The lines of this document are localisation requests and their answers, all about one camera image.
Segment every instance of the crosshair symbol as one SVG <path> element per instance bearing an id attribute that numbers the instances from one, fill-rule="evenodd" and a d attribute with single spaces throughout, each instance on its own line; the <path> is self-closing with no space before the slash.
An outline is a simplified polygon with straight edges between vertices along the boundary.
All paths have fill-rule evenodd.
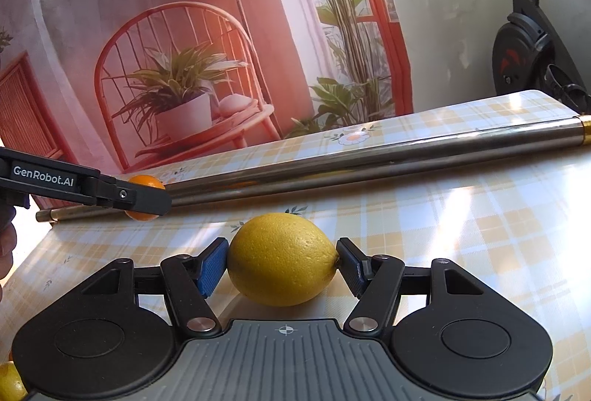
<path id="1" fill-rule="evenodd" d="M 287 336 L 288 334 L 291 334 L 294 331 L 297 331 L 297 329 L 294 329 L 291 326 L 288 326 L 286 324 L 285 326 L 282 326 L 279 329 L 276 329 L 276 331 L 279 331 L 281 334 L 284 334 L 285 336 Z"/>

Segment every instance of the wooden chair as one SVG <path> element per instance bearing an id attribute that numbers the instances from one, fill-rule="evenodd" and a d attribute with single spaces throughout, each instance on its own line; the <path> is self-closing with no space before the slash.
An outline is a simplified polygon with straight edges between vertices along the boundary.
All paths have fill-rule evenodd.
<path id="1" fill-rule="evenodd" d="M 131 87 L 137 86 L 138 80 L 129 75 L 138 69 L 153 69 L 147 48 L 168 54 L 204 42 L 214 45 L 228 60 L 245 62 L 244 67 L 226 73 L 231 82 L 215 85 L 217 99 L 239 93 L 252 99 L 249 106 L 178 141 L 159 132 L 155 118 L 140 126 L 142 112 L 139 116 L 115 116 L 140 93 Z M 257 125 L 264 127 L 270 140 L 279 140 L 271 120 L 273 104 L 261 89 L 261 80 L 255 49 L 240 22 L 220 8 L 189 1 L 149 9 L 125 23 L 103 48 L 95 69 L 96 96 L 124 172 L 191 159 L 229 142 L 245 147 L 245 132 Z"/>
<path id="2" fill-rule="evenodd" d="M 0 73 L 0 139 L 16 151 L 76 163 L 39 91 L 26 52 Z M 38 196 L 34 199 L 41 209 L 72 204 Z"/>

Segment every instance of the metal pole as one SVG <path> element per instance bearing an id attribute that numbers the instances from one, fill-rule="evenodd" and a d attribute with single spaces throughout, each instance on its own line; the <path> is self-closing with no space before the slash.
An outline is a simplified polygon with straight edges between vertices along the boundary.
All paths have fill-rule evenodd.
<path id="1" fill-rule="evenodd" d="M 591 143 L 591 116 L 543 121 L 323 154 L 167 186 L 172 206 L 324 188 L 454 168 Z M 73 206 L 37 213 L 38 221 L 86 218 L 114 209 Z"/>

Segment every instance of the white flower pot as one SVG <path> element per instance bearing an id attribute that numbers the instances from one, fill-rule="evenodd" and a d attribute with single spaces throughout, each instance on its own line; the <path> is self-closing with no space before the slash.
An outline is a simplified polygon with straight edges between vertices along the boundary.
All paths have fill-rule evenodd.
<path id="1" fill-rule="evenodd" d="M 156 115 L 158 127 L 171 141 L 185 139 L 212 126 L 209 95 L 202 94 L 181 106 Z"/>

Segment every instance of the orange fruit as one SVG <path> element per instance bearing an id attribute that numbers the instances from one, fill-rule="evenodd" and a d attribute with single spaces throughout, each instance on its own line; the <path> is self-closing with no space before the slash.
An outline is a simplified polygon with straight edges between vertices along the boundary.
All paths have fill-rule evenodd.
<path id="1" fill-rule="evenodd" d="M 130 183 L 151 186 L 153 188 L 165 189 L 164 185 L 157 178 L 150 175 L 137 175 L 129 180 Z M 147 214 L 145 212 L 125 211 L 131 219 L 136 221 L 152 221 L 158 217 L 157 214 Z"/>
<path id="2" fill-rule="evenodd" d="M 311 221 L 272 212 L 252 218 L 228 251 L 228 274 L 247 298 L 268 306 L 295 306 L 323 291 L 338 254 Z"/>
<path id="3" fill-rule="evenodd" d="M 21 376 L 12 361 L 0 364 L 0 399 L 21 401 L 27 395 Z"/>

